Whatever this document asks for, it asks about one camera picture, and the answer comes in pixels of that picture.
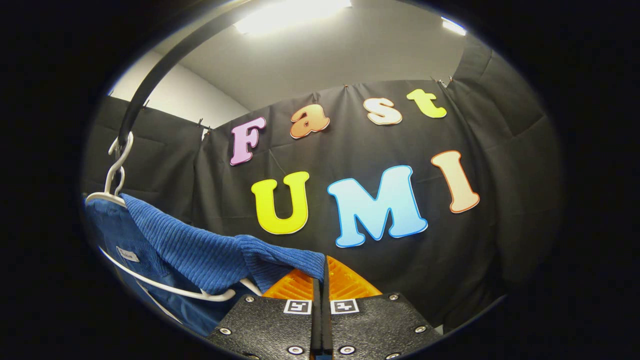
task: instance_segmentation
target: white wall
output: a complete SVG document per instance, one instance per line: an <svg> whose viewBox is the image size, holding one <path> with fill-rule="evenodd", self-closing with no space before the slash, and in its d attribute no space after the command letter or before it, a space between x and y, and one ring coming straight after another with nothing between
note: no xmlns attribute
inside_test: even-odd
<svg viewBox="0 0 640 360"><path fill-rule="evenodd" d="M111 96L131 101L142 80L161 58L162 55L153 51L144 55L120 78ZM149 96L147 107L193 122L204 118L202 124L211 128L249 112L227 94L179 64L156 86Z"/></svg>

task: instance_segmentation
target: metal bolt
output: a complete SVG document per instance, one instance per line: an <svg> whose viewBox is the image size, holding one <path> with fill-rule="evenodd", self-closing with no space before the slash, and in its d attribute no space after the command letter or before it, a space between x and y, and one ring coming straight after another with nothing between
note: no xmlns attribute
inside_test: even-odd
<svg viewBox="0 0 640 360"><path fill-rule="evenodd" d="M341 347L340 353L344 355L349 355L349 354L353 354L355 350L356 350L355 347Z"/></svg>
<svg viewBox="0 0 640 360"><path fill-rule="evenodd" d="M304 350L302 350L301 347L290 347L289 348L289 352L294 354L294 355L298 355L298 354L302 354Z"/></svg>

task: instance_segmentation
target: yellow letter u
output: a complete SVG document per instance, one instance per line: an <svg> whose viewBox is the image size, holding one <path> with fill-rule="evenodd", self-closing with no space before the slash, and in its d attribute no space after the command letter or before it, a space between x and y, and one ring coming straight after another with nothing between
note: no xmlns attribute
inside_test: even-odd
<svg viewBox="0 0 640 360"><path fill-rule="evenodd" d="M273 190L278 182L273 179L259 181L251 187L255 194L255 210L258 214L258 223L271 234L292 234L302 229L307 223L309 212L307 208L307 191L305 182L309 179L309 173L299 171L284 177L283 182L291 189L291 204L293 214L289 218L281 219L276 216L273 204Z"/></svg>

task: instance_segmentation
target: white plastic hanger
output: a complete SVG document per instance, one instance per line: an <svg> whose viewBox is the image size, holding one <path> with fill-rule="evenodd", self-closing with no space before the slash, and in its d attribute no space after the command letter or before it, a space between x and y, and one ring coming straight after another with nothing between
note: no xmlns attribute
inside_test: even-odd
<svg viewBox="0 0 640 360"><path fill-rule="evenodd" d="M111 144L111 147L109 148L109 155L111 155L111 153L115 150L115 147L116 147L117 143L118 143L118 138L116 138L116 140L114 140L113 143ZM121 197L118 197L117 195L120 192L120 190L122 189L122 186L124 185L124 167L122 167L122 164L124 164L124 161L127 159L127 156L131 152L131 147L132 146L133 146L133 133L129 132L129 137L127 138L127 143L125 145L124 152L122 153L121 157L111 166L111 168L109 168L109 172L107 173L107 179L106 179L106 182L104 184L104 192L97 192L97 193L90 194L89 196L86 197L86 200L84 201L85 204L88 204L89 201L91 201L93 199L104 199L104 200L108 200L108 201L114 202L114 203L122 206L123 208L127 207L127 204L124 202L124 200ZM111 181L113 180L113 175L115 174L115 172L117 170L120 171L120 184L118 185L118 187L114 191L114 195L111 195L111 193L109 193L109 190L111 189ZM98 249L100 249L100 251L102 251L102 253L112 263L114 263L117 267L119 267L122 270L124 270L125 272L127 272L129 275L131 275L131 276L135 277L136 279L138 279L140 281L143 281L143 282L145 282L145 283L147 283L149 285L153 285L156 288L160 288L162 290L169 291L170 293L175 293L175 294L178 294L178 295L191 297L191 298L194 298L194 299L202 299L202 300L215 301L215 302L227 301L227 300L231 299L236 294L236 292L234 290L232 290L232 289L228 289L222 295L210 295L210 294L207 294L203 289L200 289L200 291L202 293L193 293L191 291L181 290L181 289L178 289L178 288L174 288L172 286L167 286L165 284L161 284L159 282L155 282L155 281L153 281L151 279L147 279L146 277L144 277L144 276L142 276L140 274L137 274L136 272L133 272L133 271L129 270L126 266L120 264L118 261L116 261L111 256L109 256L109 254L107 254L101 247L98 247ZM256 294L258 296L262 296L262 292L249 279L244 278L244 279L241 279L240 282L243 285L245 285L249 290L251 290L254 294Z"/></svg>

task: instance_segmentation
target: letter m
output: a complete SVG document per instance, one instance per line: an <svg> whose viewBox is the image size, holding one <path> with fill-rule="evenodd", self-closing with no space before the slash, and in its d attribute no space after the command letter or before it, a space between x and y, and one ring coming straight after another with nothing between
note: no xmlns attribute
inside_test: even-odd
<svg viewBox="0 0 640 360"><path fill-rule="evenodd" d="M338 204L341 235L335 240L338 247L362 245L365 236L358 232L356 219L374 240L382 239L389 212L393 225L389 235L401 238L417 234L427 228L427 220L420 217L411 188L413 170L406 165L390 167L382 173L378 197L373 199L354 179L336 181L327 187Z"/></svg>

